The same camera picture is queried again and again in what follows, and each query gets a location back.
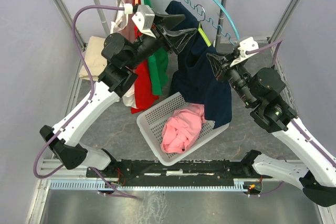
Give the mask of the navy blue t shirt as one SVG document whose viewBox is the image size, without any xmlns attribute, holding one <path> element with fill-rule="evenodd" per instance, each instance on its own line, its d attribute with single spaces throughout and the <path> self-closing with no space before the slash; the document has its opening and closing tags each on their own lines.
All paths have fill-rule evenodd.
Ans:
<svg viewBox="0 0 336 224">
<path fill-rule="evenodd" d="M 204 105 L 205 119 L 214 121 L 216 129 L 232 121 L 232 93 L 227 81 L 215 79 L 208 53 L 216 50 L 197 32 L 177 55 L 169 95 L 179 92 L 186 102 Z"/>
</svg>

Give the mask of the yellow green hanger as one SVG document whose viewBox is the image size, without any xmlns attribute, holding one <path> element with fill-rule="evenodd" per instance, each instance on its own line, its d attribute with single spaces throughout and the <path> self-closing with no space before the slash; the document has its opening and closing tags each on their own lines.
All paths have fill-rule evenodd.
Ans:
<svg viewBox="0 0 336 224">
<path fill-rule="evenodd" d="M 200 36 L 204 40 L 206 46 L 210 47 L 212 45 L 212 43 L 209 40 L 209 38 L 207 37 L 207 35 L 206 35 L 206 33 L 205 33 L 205 31 L 202 27 L 202 22 L 205 21 L 205 19 L 206 19 L 206 11 L 201 4 L 196 4 L 194 9 L 202 17 L 202 19 L 198 21 L 197 31 L 199 32 Z"/>
</svg>

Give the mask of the green t shirt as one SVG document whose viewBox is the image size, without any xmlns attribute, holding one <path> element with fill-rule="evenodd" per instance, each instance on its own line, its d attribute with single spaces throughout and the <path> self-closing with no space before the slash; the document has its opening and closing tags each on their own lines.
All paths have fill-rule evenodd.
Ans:
<svg viewBox="0 0 336 224">
<path fill-rule="evenodd" d="M 148 68 L 152 83 L 152 93 L 154 95 L 163 94 L 163 87 L 169 80 L 166 74 L 168 63 L 168 54 L 163 48 L 160 48 L 148 57 Z"/>
</svg>

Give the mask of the teal blue hanger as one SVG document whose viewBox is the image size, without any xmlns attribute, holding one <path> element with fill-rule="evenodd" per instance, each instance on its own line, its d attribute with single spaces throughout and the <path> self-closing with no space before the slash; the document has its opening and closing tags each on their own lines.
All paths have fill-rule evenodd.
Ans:
<svg viewBox="0 0 336 224">
<path fill-rule="evenodd" d="M 204 21 L 211 24 L 211 26 L 216 30 L 214 47 L 216 47 L 220 43 L 222 37 L 226 38 L 226 40 L 233 46 L 235 45 L 234 39 L 240 39 L 237 27 L 233 19 L 231 18 L 230 14 L 225 8 L 227 0 L 221 0 L 221 1 L 211 0 L 211 2 L 214 3 L 219 9 L 217 23 L 215 23 L 215 20 L 212 18 L 212 16 L 209 17 L 206 16 L 206 11 L 198 10 L 198 7 L 201 6 L 200 4 L 193 4 L 191 0 L 182 0 L 182 1 L 192 10 L 196 11 L 199 17 L 203 17 Z M 233 36 L 230 34 L 230 32 L 225 31 L 224 29 L 225 20 L 229 23 L 231 30 L 234 34 Z"/>
</svg>

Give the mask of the pink t shirt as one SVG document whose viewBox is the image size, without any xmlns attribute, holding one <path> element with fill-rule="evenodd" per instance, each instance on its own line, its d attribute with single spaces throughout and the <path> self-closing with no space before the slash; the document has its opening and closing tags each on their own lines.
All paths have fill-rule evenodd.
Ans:
<svg viewBox="0 0 336 224">
<path fill-rule="evenodd" d="M 174 111 L 162 131 L 161 150 L 165 153 L 185 153 L 198 139 L 206 123 L 204 105 L 191 103 Z"/>
</svg>

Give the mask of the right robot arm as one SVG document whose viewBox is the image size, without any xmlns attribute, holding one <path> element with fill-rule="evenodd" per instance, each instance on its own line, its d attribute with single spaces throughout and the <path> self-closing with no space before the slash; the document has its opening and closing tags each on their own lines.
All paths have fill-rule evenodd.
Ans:
<svg viewBox="0 0 336 224">
<path fill-rule="evenodd" d="M 263 67 L 251 75 L 235 54 L 207 58 L 217 81 L 228 81 L 245 107 L 251 109 L 254 122 L 283 142 L 303 162 L 293 164 L 250 151 L 241 164 L 246 177 L 270 176 L 301 189 L 321 207 L 335 205 L 335 157 L 304 126 L 298 113 L 281 97 L 286 87 L 274 66 Z"/>
</svg>

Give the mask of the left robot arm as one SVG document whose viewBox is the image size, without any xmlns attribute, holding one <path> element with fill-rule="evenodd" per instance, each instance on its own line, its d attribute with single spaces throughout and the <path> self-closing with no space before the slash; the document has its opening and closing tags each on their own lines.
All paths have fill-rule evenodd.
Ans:
<svg viewBox="0 0 336 224">
<path fill-rule="evenodd" d="M 176 30 L 185 15 L 150 15 L 148 32 L 134 42 L 121 33 L 112 33 L 103 43 L 102 56 L 107 66 L 91 91 L 59 123 L 44 125 L 39 133 L 48 148 L 66 169 L 80 165 L 94 167 L 105 177 L 116 171 L 114 158 L 102 149 L 88 147 L 80 139 L 90 125 L 112 104 L 120 101 L 137 79 L 134 72 L 143 61 L 159 49 L 181 52 L 196 34 L 195 28 Z"/>
</svg>

